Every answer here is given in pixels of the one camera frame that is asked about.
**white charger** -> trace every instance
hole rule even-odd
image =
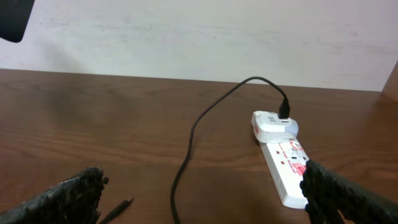
[[[300,182],[309,160],[299,141],[297,122],[291,118],[279,119],[278,114],[255,111],[251,124],[260,142],[282,204],[290,208],[305,208]]]

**brown wooden surface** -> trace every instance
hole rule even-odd
[[[395,67],[392,69],[390,77],[384,85],[382,92],[392,99],[398,101],[398,61]]]
[[[195,118],[234,83],[0,70],[0,211],[86,166],[110,178],[114,223],[172,223],[170,186]],[[298,140],[325,167],[398,202],[398,103],[382,93],[284,86]],[[183,223],[309,223],[282,206],[250,125],[278,92],[245,85],[201,120],[177,189]]]

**wood grain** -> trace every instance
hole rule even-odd
[[[195,118],[234,83],[0,70],[0,211],[84,169],[110,178],[99,209],[114,223],[172,223],[169,191]],[[398,103],[382,93],[283,86],[299,141],[325,167],[398,202]],[[177,189],[183,223],[309,223],[283,207],[252,134],[277,111],[267,85],[244,85],[197,127]]]

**black cable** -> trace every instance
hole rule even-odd
[[[243,84],[247,83],[250,80],[262,80],[262,81],[270,84],[275,89],[277,89],[284,96],[284,100],[283,100],[283,102],[282,102],[282,104],[280,105],[280,108],[279,108],[279,118],[280,119],[287,119],[289,117],[290,107],[289,107],[289,101],[288,101],[288,99],[286,97],[286,94],[283,92],[283,90],[281,90],[279,88],[279,86],[273,84],[268,79],[265,79],[265,78],[262,78],[262,77],[250,77],[250,78],[248,78],[246,80],[243,80],[241,83],[237,84],[234,88],[232,88],[230,91],[228,91],[222,97],[220,97],[218,100],[216,100],[213,104],[211,104],[204,112],[202,112],[202,114],[199,115],[199,117],[197,118],[197,120],[194,122],[194,124],[192,126],[191,134],[189,136],[189,144],[188,144],[187,156],[185,157],[180,169],[178,170],[177,174],[175,175],[175,178],[174,178],[174,181],[173,181],[173,186],[172,186],[172,189],[170,191],[170,206],[171,206],[171,209],[172,209],[173,219],[174,219],[174,223],[175,224],[181,224],[180,223],[180,219],[178,217],[177,208],[175,207],[175,200],[174,200],[175,189],[177,188],[178,181],[180,180],[181,175],[182,175],[183,171],[185,170],[185,168],[186,168],[186,166],[188,164],[188,161],[190,159],[190,156],[191,156],[193,132],[195,130],[196,125],[198,124],[199,120],[205,114],[207,114],[207,112],[209,112],[209,110],[211,110],[221,100],[226,98],[229,94],[231,94],[237,88],[239,88],[240,86],[242,86]]]

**cable connector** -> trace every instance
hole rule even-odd
[[[287,119],[289,118],[289,113],[290,113],[289,100],[287,98],[284,98],[282,104],[279,106],[278,118]]]

